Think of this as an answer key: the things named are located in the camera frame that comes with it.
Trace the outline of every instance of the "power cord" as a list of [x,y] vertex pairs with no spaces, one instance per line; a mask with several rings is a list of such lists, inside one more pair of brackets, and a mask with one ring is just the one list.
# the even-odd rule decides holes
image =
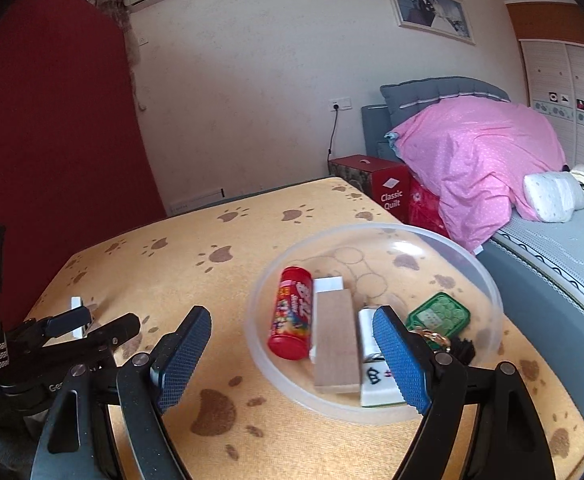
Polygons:
[[334,104],[333,108],[334,108],[334,111],[336,112],[336,116],[334,117],[334,127],[332,128],[332,134],[331,134],[331,137],[329,137],[329,149],[328,149],[328,160],[327,160],[328,174],[329,174],[329,155],[331,155],[332,142],[334,141],[334,134],[336,133],[336,123],[339,120],[339,105]]

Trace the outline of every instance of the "screw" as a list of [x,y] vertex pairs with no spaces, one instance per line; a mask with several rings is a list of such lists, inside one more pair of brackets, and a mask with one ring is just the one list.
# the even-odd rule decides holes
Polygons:
[[447,366],[452,362],[452,356],[446,352],[438,352],[435,359],[437,360],[438,364],[443,366]]
[[514,375],[516,367],[511,363],[505,362],[500,366],[500,371],[505,375]]
[[132,364],[134,366],[143,366],[147,364],[149,360],[150,356],[148,354],[145,353],[136,354],[134,357],[132,357]]
[[79,377],[85,373],[85,370],[87,370],[87,368],[84,364],[74,365],[72,370],[70,370],[70,373],[72,374],[72,377]]

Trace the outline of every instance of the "gray headboard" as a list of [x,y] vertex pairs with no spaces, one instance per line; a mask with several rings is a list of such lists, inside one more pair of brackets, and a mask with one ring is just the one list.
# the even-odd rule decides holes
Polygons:
[[366,155],[386,160],[399,159],[390,148],[385,134],[441,99],[475,95],[509,102],[509,96],[500,88],[478,79],[460,76],[433,77],[398,85],[383,85],[381,94],[386,104],[364,106],[361,114]]

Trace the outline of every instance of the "white wall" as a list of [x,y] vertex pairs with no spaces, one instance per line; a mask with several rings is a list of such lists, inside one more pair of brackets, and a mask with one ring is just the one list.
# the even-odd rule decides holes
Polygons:
[[399,28],[390,0],[166,0],[132,14],[139,114],[166,205],[223,187],[236,196],[327,174],[364,153],[360,107],[382,84],[464,75],[525,102],[523,67],[499,0],[464,0],[476,46]]

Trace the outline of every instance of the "yellow tablecloth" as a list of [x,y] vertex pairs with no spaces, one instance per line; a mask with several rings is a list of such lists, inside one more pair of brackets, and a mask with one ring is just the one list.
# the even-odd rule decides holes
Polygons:
[[[194,304],[204,305],[213,318],[213,335],[180,404],[164,417],[195,479],[388,479],[419,420],[360,426],[311,412],[265,379],[243,336],[249,292],[272,259],[317,232],[370,221],[398,223],[338,178],[166,219],[75,254],[31,316],[60,313],[71,296],[81,296],[99,324],[134,312],[142,320],[141,333],[117,351],[121,364],[137,351],[152,349]],[[584,458],[584,420],[508,319],[498,353],[494,364],[509,360],[521,370],[550,443],[556,477],[568,478]],[[112,413],[126,474],[138,478],[118,408]],[[462,467],[469,415],[446,478],[457,478]]]

